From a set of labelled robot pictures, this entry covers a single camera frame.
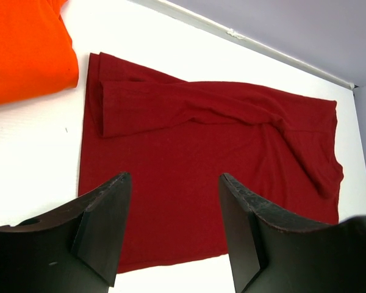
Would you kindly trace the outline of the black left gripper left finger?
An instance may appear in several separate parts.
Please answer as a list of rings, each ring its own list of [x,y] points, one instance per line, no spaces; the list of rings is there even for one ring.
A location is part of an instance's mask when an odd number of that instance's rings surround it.
[[[130,201],[125,172],[49,212],[0,226],[0,292],[107,292]]]

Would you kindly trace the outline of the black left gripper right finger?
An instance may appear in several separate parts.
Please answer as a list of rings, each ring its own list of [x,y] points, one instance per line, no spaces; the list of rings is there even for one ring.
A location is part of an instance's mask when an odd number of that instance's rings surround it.
[[[366,215],[316,222],[227,173],[219,198],[236,292],[366,292]]]

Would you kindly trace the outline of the dark red t shirt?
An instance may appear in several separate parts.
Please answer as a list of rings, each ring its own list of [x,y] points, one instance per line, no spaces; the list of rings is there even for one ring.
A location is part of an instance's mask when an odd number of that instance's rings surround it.
[[[223,173],[289,211],[336,224],[336,105],[255,84],[188,82],[90,54],[79,193],[131,174],[118,271],[225,254]]]

